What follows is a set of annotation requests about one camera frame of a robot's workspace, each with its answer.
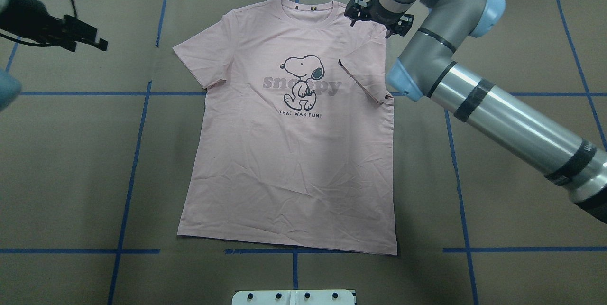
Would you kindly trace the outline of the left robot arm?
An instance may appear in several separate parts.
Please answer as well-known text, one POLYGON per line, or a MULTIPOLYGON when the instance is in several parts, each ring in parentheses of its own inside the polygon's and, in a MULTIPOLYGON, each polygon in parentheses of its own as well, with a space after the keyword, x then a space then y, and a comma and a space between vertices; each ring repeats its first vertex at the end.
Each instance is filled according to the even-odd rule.
POLYGON ((98 29, 79 20, 74 0, 72 15, 51 16, 39 0, 1 0, 1 37, 28 47, 61 47, 74 52, 77 43, 108 50, 108 41, 98 37, 98 29))

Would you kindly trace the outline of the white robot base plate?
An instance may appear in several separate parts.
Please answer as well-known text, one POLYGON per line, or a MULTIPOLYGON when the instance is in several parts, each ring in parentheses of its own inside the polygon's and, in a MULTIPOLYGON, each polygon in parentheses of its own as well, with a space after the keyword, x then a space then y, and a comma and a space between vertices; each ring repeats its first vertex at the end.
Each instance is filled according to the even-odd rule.
POLYGON ((356 305, 354 290, 243 290, 234 294, 232 305, 356 305))

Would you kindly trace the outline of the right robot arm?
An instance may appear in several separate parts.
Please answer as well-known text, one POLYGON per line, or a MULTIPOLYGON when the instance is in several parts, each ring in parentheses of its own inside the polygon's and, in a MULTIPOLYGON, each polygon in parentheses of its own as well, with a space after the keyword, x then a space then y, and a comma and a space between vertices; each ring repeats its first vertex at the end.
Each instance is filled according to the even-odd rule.
POLYGON ((350 0, 351 24, 373 21, 386 37, 406 35, 419 2, 429 13, 386 73, 410 100, 429 98, 567 191, 570 201, 606 221, 606 152, 459 60, 466 39, 488 33, 506 0, 350 0))

